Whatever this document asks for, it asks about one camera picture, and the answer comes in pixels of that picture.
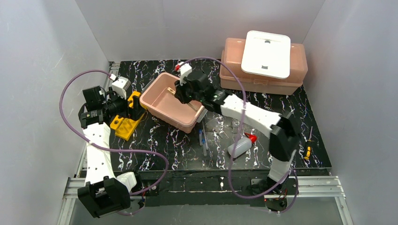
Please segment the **blue capped plastic pipette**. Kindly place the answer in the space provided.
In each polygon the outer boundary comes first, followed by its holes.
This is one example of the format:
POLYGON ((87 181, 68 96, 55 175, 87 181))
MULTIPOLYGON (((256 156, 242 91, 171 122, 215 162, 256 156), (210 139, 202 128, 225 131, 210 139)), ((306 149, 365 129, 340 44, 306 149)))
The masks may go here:
POLYGON ((203 145, 203 132, 202 132, 202 129, 199 129, 199 144, 200 144, 200 146, 203 145))

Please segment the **pink plastic bin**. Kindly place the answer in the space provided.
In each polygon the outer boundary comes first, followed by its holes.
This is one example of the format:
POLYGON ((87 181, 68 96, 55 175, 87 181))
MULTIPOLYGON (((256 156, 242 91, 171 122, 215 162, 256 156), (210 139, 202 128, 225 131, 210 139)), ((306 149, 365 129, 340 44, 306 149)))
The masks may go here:
POLYGON ((147 107, 149 113, 158 119, 190 133, 196 123, 201 122, 207 110, 197 101, 182 104, 168 90, 175 90, 175 82, 179 77, 169 73, 161 73, 140 96, 141 105, 147 107))

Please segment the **yellow test tube rack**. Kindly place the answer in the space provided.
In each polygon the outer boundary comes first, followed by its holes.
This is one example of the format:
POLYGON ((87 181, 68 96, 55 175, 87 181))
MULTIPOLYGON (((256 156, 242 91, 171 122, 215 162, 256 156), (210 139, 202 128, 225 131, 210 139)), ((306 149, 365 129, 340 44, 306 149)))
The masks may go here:
MULTIPOLYGON (((133 91, 132 94, 139 96, 139 98, 141 96, 141 93, 136 90, 133 91)), ((147 112, 147 107, 141 105, 141 117, 139 118, 139 120, 132 120, 121 116, 116 116, 111 121, 110 128, 115 131, 115 135, 117 137, 120 137, 128 141, 146 112, 147 112)))

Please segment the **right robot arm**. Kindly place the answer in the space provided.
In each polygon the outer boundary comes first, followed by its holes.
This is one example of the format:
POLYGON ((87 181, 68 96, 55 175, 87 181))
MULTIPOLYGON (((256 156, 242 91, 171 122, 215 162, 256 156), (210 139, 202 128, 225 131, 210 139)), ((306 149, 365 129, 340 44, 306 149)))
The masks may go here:
POLYGON ((273 188, 278 193, 283 187, 291 169, 296 147, 299 144, 299 127, 292 113, 279 114, 259 108, 241 99, 232 92, 214 86, 206 74, 190 72, 175 81, 175 98, 182 104, 200 102, 207 110, 219 115, 242 120, 269 139, 268 151, 272 156, 269 174, 260 189, 273 188))

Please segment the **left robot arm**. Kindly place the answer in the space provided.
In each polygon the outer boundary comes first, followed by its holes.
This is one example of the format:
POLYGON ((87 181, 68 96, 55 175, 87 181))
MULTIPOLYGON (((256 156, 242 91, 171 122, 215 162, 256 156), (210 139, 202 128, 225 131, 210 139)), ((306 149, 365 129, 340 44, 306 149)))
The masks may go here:
POLYGON ((128 87, 111 85, 83 90, 85 103, 78 116, 86 144, 87 172, 85 185, 77 191, 78 199, 94 218, 130 207, 130 192, 138 184, 133 171, 116 176, 109 148, 110 125, 114 118, 128 115, 128 87))

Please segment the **white rectangular lid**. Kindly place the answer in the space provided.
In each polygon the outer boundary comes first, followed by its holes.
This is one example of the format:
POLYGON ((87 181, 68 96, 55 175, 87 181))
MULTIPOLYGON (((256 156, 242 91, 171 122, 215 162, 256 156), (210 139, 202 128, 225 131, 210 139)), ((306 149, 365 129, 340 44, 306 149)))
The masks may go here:
POLYGON ((249 74, 286 79, 290 75, 291 39, 251 30, 246 35, 241 69, 249 74))

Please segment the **white squeeze bottle red cap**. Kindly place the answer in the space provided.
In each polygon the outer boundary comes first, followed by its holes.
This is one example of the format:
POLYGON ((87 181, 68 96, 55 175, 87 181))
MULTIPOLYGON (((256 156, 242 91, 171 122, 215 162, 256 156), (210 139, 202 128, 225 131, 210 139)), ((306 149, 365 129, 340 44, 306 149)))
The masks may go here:
POLYGON ((228 151, 229 155, 232 156, 232 158, 237 158, 240 155, 244 154, 257 141, 256 135, 252 135, 249 133, 244 133, 244 135, 245 136, 237 142, 234 152, 233 152, 234 146, 235 146, 234 144, 230 145, 227 148, 227 151, 228 151))

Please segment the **wooden stick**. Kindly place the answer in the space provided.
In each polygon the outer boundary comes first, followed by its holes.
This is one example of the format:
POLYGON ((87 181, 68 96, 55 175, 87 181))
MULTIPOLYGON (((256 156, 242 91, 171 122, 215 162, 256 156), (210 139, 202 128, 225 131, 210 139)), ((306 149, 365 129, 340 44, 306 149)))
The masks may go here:
POLYGON ((175 90, 173 90, 171 87, 167 88, 167 91, 169 91, 172 95, 175 95, 175 90))

